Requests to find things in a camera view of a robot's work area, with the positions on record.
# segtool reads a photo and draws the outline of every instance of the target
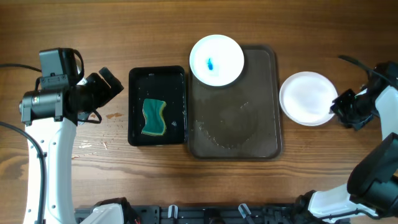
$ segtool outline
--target green sponge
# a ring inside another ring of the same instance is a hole
[[[163,119],[163,108],[166,102],[162,100],[144,99],[142,112],[145,117],[145,126],[142,134],[162,136],[166,132],[166,123]]]

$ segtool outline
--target rectangular tray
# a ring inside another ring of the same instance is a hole
[[[166,102],[163,136],[142,134],[144,99]],[[180,144],[187,140],[187,102],[185,71],[181,66],[133,68],[129,73],[129,131],[132,146]]]
[[[282,153],[276,59],[271,48],[241,46],[242,74],[223,87],[189,80],[188,148],[204,160],[272,160]]]

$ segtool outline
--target round plate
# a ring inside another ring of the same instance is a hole
[[[315,72],[299,72],[283,83],[279,102],[291,120],[306,126],[318,126],[333,117],[330,106],[337,96],[329,79]]]
[[[193,46],[189,56],[193,74],[211,86],[230,84],[242,72],[243,51],[235,40],[225,35],[209,35]]]

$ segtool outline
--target blue mark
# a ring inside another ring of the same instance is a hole
[[[211,58],[209,58],[209,60],[207,61],[207,67],[210,71],[213,71],[213,62],[211,61]]]

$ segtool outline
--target table surface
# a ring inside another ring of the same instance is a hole
[[[378,119],[354,132],[336,118],[306,127],[282,114],[284,153],[274,162],[202,162],[184,145],[132,147],[127,142],[128,73],[161,65],[188,71],[195,42],[224,34],[239,44],[270,45],[278,59],[279,85],[294,73],[314,71],[329,78],[339,93],[358,92],[365,73],[336,56],[351,55],[370,67],[398,61],[398,1],[45,2],[0,6],[0,63],[40,67],[40,50],[71,47],[82,54],[87,73],[107,66],[125,87],[98,110],[101,124],[77,129],[73,155],[79,157],[72,160],[76,208],[114,197],[127,197],[134,205],[293,202],[309,190],[345,183],[381,142]],[[0,70],[1,121],[23,128],[18,103],[38,76],[19,68]],[[27,141],[1,128],[0,142],[0,223],[21,223]],[[353,222],[374,223],[366,217]]]

